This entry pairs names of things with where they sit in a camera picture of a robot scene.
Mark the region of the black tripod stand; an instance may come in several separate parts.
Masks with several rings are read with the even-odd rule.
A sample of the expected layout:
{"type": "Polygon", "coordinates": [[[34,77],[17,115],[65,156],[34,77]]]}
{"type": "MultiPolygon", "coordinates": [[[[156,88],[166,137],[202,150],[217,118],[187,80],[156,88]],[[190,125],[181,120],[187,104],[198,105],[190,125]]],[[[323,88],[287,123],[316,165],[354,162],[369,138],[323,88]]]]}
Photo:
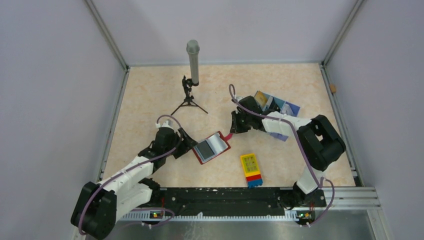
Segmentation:
{"type": "Polygon", "coordinates": [[[185,98],[183,102],[171,113],[171,116],[173,116],[181,107],[198,107],[203,112],[208,114],[208,112],[204,108],[194,102],[194,96],[191,95],[192,87],[197,87],[199,83],[193,83],[193,80],[191,78],[186,78],[186,76],[184,75],[183,79],[181,80],[181,84],[183,86],[185,98]]]}

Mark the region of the small tan object on rail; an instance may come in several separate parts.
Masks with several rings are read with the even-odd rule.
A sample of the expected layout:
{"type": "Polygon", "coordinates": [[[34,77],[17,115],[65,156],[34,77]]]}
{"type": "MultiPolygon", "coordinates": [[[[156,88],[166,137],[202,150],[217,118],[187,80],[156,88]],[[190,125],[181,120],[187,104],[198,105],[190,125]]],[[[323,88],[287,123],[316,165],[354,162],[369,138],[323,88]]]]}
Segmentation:
{"type": "Polygon", "coordinates": [[[329,89],[330,89],[331,94],[334,94],[334,93],[337,92],[337,88],[334,84],[329,84],[329,89]]]}

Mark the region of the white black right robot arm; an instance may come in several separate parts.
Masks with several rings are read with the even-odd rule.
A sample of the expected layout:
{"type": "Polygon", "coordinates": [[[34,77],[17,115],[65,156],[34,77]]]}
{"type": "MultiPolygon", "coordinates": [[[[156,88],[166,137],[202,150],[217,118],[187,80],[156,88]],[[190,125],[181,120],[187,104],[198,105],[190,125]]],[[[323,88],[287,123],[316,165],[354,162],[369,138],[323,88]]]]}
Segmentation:
{"type": "Polygon", "coordinates": [[[340,137],[328,118],[299,118],[267,109],[263,111],[253,96],[232,98],[237,105],[231,112],[230,133],[241,134],[251,129],[267,134],[292,136],[305,161],[301,177],[293,185],[293,200],[299,206],[307,206],[314,192],[323,185],[324,172],[346,151],[340,137]]]}

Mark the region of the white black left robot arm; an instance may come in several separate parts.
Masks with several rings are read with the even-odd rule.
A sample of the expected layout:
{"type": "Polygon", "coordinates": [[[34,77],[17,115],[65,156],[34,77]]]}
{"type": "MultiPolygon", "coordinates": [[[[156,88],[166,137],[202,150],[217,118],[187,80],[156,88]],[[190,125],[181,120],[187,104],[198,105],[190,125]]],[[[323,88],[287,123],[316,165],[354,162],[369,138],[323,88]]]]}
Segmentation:
{"type": "Polygon", "coordinates": [[[72,225],[80,235],[105,239],[117,220],[136,207],[154,207],[160,202],[155,182],[149,178],[166,163],[168,156],[175,159],[189,152],[197,141],[183,128],[158,128],[155,139],[141,150],[123,169],[97,183],[89,181],[81,189],[73,213],[72,225]]]}

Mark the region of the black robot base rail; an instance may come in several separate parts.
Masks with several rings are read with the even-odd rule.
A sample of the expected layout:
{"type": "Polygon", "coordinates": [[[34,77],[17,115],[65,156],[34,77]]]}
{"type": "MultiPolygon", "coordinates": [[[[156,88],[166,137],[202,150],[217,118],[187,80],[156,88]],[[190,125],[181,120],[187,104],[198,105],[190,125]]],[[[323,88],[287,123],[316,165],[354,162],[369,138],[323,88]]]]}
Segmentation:
{"type": "Polygon", "coordinates": [[[295,208],[326,207],[323,190],[305,195],[291,187],[168,187],[156,189],[143,208],[165,208],[176,216],[283,216],[295,208]]]}

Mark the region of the blue three-slot card box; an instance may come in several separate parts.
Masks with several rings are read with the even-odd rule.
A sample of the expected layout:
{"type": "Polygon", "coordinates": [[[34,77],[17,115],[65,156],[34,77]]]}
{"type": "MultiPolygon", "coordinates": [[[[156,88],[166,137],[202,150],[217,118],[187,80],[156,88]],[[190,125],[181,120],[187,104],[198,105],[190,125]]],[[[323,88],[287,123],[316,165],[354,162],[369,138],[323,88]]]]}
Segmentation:
{"type": "Polygon", "coordinates": [[[279,112],[281,114],[286,114],[293,117],[298,116],[300,108],[301,108],[300,106],[295,105],[289,101],[280,99],[278,97],[275,97],[273,95],[270,95],[267,93],[264,93],[264,94],[266,94],[269,97],[268,98],[269,107],[267,109],[262,109],[256,102],[256,104],[260,108],[260,111],[258,112],[259,114],[266,115],[270,112],[279,112]]]}

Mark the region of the grey microphone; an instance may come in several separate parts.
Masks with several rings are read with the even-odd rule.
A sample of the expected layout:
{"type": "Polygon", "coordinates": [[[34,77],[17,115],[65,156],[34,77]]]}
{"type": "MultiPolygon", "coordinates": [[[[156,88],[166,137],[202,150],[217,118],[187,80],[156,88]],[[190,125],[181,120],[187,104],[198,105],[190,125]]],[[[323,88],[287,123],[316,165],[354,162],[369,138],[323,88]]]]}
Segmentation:
{"type": "Polygon", "coordinates": [[[191,39],[186,44],[186,52],[189,58],[191,81],[193,86],[199,85],[199,52],[200,46],[197,40],[191,39]]]}

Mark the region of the red leather card holder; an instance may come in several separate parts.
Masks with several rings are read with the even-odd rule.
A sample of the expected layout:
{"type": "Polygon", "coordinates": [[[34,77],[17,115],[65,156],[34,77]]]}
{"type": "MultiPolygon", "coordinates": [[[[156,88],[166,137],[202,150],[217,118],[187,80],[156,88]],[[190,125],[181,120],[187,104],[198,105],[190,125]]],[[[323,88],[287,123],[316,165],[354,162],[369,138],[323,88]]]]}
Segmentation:
{"type": "Polygon", "coordinates": [[[197,145],[195,145],[192,150],[193,150],[196,158],[198,159],[199,163],[201,165],[204,165],[204,164],[210,162],[211,160],[215,159],[219,155],[223,154],[224,152],[228,151],[231,148],[231,146],[229,144],[229,140],[232,138],[232,136],[233,136],[232,133],[229,133],[227,135],[223,135],[221,131],[217,131],[214,134],[203,139],[202,141],[207,141],[208,144],[210,145],[210,147],[212,148],[213,152],[214,152],[214,156],[210,157],[207,160],[203,160],[201,158],[201,155],[197,151],[197,145],[202,141],[200,141],[197,145]]]}

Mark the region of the yellow red blue toy block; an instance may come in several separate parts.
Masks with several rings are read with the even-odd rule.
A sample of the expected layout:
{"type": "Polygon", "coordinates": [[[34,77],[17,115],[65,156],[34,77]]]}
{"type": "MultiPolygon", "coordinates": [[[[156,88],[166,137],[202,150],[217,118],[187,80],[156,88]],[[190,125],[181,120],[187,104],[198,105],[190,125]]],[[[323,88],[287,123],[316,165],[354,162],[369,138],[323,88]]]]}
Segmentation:
{"type": "Polygon", "coordinates": [[[240,156],[241,166],[244,172],[248,188],[256,188],[263,185],[263,179],[259,164],[254,153],[240,156]]]}

